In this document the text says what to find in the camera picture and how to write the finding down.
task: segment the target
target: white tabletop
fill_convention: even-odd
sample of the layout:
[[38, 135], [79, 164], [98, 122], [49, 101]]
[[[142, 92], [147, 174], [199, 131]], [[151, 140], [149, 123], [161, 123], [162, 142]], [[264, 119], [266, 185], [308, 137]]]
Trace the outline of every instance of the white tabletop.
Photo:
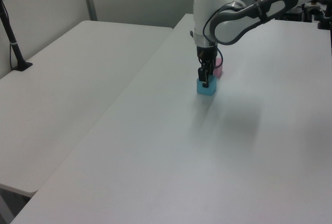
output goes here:
[[271, 21], [220, 46], [210, 97], [192, 29], [185, 15], [13, 224], [330, 222], [329, 32]]
[[171, 32], [84, 21], [0, 80], [0, 188], [32, 196]]

